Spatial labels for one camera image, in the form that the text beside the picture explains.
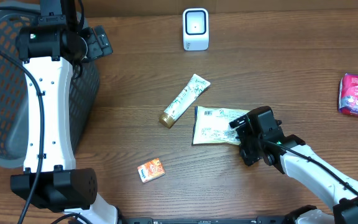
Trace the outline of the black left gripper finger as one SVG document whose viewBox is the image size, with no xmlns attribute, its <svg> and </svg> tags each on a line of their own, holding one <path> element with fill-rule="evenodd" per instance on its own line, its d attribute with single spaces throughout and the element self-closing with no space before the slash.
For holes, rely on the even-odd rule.
<svg viewBox="0 0 358 224">
<path fill-rule="evenodd" d="M 87 45 L 87 53 L 83 61 L 94 61 L 104 55 L 93 28 L 84 28 L 80 32 L 80 36 L 85 40 Z"/>
<path fill-rule="evenodd" d="M 103 26 L 96 26 L 94 28 L 96 37 L 98 39 L 99 45 L 101 47 L 101 51 L 104 56 L 110 55 L 113 53 L 113 49 L 111 47 L 110 41 L 107 37 L 107 34 L 103 28 Z"/>
</svg>

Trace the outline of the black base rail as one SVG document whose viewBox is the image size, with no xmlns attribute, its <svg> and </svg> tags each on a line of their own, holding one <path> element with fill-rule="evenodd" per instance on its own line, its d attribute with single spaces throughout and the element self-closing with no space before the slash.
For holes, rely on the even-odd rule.
<svg viewBox="0 0 358 224">
<path fill-rule="evenodd" d="M 261 216 L 256 218 L 184 218 L 184 219 L 153 219 L 126 218 L 126 224 L 282 224 L 284 216 Z"/>
</svg>

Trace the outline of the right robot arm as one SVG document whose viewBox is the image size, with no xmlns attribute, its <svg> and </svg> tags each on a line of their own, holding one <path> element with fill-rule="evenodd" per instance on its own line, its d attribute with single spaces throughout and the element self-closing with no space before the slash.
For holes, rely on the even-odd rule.
<svg viewBox="0 0 358 224">
<path fill-rule="evenodd" d="M 305 205 L 283 217 L 283 223 L 358 223 L 358 181 L 320 158 L 307 143 L 292 134 L 284 135 L 282 122 L 269 106 L 249 111 L 229 123 L 240 141 L 239 154 L 251 166 L 263 159 L 303 184 L 332 214 Z"/>
</svg>

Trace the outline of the white barcode scanner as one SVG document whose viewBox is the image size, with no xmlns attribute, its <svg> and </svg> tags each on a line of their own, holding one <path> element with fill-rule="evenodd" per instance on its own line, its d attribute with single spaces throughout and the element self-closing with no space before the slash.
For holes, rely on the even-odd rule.
<svg viewBox="0 0 358 224">
<path fill-rule="evenodd" d="M 204 8 L 184 10 L 183 48 L 186 51 L 202 51 L 209 47 L 209 13 Z"/>
</svg>

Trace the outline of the white bamboo print tube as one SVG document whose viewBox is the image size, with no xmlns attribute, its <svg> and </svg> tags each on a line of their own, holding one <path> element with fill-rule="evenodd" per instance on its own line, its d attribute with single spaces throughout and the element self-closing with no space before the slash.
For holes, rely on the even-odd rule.
<svg viewBox="0 0 358 224">
<path fill-rule="evenodd" d="M 167 106 L 159 117 L 159 122 L 166 128 L 171 128 L 179 117 L 190 107 L 190 105 L 211 85 L 211 83 L 197 74 L 178 96 Z"/>
</svg>

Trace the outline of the yellow snack bag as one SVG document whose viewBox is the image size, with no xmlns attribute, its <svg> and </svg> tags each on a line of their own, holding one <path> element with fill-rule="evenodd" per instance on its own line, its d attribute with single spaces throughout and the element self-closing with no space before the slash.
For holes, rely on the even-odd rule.
<svg viewBox="0 0 358 224">
<path fill-rule="evenodd" d="M 241 142 L 237 139 L 237 132 L 229 123 L 248 112 L 248 110 L 196 106 L 192 144 L 239 145 Z"/>
</svg>

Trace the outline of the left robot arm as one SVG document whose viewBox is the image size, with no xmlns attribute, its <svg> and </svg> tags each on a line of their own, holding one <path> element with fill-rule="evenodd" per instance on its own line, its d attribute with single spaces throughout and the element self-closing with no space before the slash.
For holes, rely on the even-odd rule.
<svg viewBox="0 0 358 224">
<path fill-rule="evenodd" d="M 81 223 L 120 223 L 116 207 L 98 193 L 93 169 L 77 169 L 71 146 L 69 94 L 75 66 L 112 52 L 101 31 L 84 27 L 74 1 L 41 1 L 34 26 L 16 40 L 26 75 L 29 135 L 24 171 L 11 190 L 26 205 Z"/>
</svg>

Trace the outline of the small orange box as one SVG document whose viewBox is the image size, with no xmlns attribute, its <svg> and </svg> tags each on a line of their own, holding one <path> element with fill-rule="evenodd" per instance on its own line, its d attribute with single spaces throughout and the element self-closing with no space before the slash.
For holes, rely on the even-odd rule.
<svg viewBox="0 0 358 224">
<path fill-rule="evenodd" d="M 165 169 L 159 158 L 152 159 L 151 161 L 142 164 L 137 168 L 140 179 L 143 183 L 157 179 L 165 175 Z"/>
</svg>

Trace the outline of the grey plastic shopping basket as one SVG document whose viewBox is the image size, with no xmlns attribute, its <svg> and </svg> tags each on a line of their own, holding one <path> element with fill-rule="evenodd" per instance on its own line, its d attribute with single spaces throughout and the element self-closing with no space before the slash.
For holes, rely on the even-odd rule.
<svg viewBox="0 0 358 224">
<path fill-rule="evenodd" d="M 17 59 L 16 36 L 29 26 L 39 11 L 38 4 L 18 1 L 0 3 L 20 7 L 22 11 L 0 10 L 0 49 Z M 99 73 L 91 62 L 83 73 L 71 81 L 69 95 L 70 138 L 77 147 L 99 89 Z M 0 166 L 16 168 L 23 165 L 28 143 L 28 96 L 25 75 L 20 69 L 0 57 Z"/>
</svg>

